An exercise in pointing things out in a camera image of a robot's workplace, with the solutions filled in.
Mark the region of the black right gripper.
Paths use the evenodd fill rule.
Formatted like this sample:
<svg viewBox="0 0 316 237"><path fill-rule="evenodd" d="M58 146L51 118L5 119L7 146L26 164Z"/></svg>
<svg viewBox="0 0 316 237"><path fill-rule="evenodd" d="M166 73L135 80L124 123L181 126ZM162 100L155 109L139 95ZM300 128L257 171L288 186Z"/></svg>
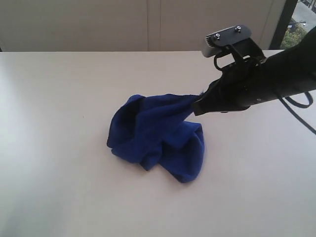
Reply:
<svg viewBox="0 0 316 237"><path fill-rule="evenodd" d="M202 98L192 103L195 116L245 111L252 105L269 101L272 85L264 75L262 62L249 58L243 66L233 66L224 71L218 80L209 85Z"/></svg>

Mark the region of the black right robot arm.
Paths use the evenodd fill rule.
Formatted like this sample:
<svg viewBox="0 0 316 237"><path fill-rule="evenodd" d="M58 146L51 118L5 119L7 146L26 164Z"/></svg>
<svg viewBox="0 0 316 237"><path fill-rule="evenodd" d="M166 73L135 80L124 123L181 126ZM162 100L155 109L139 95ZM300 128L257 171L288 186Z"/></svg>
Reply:
<svg viewBox="0 0 316 237"><path fill-rule="evenodd" d="M200 99L192 104L200 116L244 111L249 107L309 92L316 88L316 31L300 43L268 58L249 57L221 69Z"/></svg>

